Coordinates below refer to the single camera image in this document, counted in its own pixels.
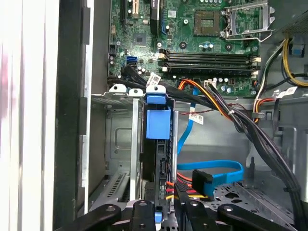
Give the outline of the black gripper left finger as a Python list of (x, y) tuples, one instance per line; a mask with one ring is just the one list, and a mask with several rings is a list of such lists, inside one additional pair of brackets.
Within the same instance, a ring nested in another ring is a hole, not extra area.
[(121, 186), (123, 192), (100, 196), (90, 212), (68, 225), (70, 231), (155, 231), (155, 208), (140, 196), (139, 186)]

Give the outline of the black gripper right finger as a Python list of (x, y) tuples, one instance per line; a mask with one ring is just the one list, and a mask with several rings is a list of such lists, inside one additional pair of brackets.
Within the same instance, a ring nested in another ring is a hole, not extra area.
[(191, 200), (187, 186), (174, 184), (174, 208), (180, 231), (287, 231), (288, 228), (234, 204), (222, 204), (216, 215), (199, 200)]

